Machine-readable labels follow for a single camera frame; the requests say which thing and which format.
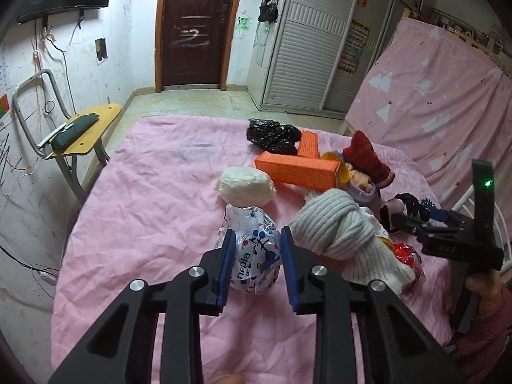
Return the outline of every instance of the marble floor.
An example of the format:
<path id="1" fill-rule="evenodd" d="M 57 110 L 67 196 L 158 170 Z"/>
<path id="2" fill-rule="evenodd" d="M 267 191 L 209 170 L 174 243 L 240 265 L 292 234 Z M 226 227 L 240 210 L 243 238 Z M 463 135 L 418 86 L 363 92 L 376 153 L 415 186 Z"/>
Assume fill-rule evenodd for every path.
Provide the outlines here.
<path id="1" fill-rule="evenodd" d="M 191 115 L 247 120 L 263 118 L 297 127 L 338 133 L 342 120 L 318 116 L 300 116 L 284 112 L 260 112 L 247 92 L 218 89 L 177 89 L 140 95 L 132 101 L 114 130 L 107 152 L 114 152 L 137 120 L 145 116 Z"/>

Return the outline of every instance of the pink curtain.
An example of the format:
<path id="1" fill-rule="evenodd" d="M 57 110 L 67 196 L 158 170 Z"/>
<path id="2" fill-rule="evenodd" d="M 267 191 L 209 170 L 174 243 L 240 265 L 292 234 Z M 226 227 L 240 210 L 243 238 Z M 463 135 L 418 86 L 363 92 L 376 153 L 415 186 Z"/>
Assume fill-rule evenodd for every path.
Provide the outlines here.
<path id="1" fill-rule="evenodd" d="M 347 121 L 419 166 L 443 208 L 472 183 L 471 159 L 495 168 L 496 202 L 512 232 L 512 82 L 444 29 L 403 19 L 368 72 Z"/>

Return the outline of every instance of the silver screw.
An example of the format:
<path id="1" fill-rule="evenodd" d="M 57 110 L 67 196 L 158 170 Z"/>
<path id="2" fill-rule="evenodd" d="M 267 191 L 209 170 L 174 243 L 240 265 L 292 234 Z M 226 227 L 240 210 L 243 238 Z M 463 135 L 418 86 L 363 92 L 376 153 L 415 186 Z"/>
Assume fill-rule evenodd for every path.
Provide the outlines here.
<path id="1" fill-rule="evenodd" d="M 386 289 L 386 284 L 381 280 L 374 280 L 370 283 L 370 287 L 376 292 L 383 292 Z"/>
<path id="2" fill-rule="evenodd" d="M 134 280 L 130 283 L 130 289 L 134 292 L 138 292 L 144 288 L 144 280 Z"/>
<path id="3" fill-rule="evenodd" d="M 190 268 L 188 273 L 192 277 L 201 277 L 204 274 L 204 268 L 195 266 L 195 267 Z"/>
<path id="4" fill-rule="evenodd" d="M 325 266 L 314 266 L 311 269 L 311 272 L 315 276 L 325 276 L 327 274 L 327 267 L 325 267 Z"/>

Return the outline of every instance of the green scribble on wall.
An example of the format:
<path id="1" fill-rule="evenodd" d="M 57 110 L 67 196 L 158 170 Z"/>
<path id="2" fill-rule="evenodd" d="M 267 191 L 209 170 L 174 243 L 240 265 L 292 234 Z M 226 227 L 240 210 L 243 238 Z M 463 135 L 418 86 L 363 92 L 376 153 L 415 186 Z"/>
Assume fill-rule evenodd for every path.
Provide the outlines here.
<path id="1" fill-rule="evenodd" d="M 251 28 L 251 17 L 250 16 L 244 16 L 238 18 L 238 23 L 235 26 L 235 30 L 238 30 L 239 32 L 248 32 Z"/>

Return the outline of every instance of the red plastic package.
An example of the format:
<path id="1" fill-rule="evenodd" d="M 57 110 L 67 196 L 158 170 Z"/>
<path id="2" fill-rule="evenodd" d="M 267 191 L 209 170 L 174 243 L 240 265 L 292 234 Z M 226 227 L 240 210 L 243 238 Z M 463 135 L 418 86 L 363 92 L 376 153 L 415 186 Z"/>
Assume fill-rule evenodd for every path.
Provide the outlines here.
<path id="1" fill-rule="evenodd" d="M 414 270 L 414 274 L 416 276 L 416 279 L 405 285 L 404 289 L 402 290 L 402 298 L 408 300 L 414 294 L 414 292 L 419 290 L 421 286 L 423 286 L 423 283 L 425 283 L 425 273 L 423 272 L 423 267 L 421 266 L 421 257 L 413 247 L 405 243 L 393 244 L 393 248 L 398 261 L 411 267 Z"/>

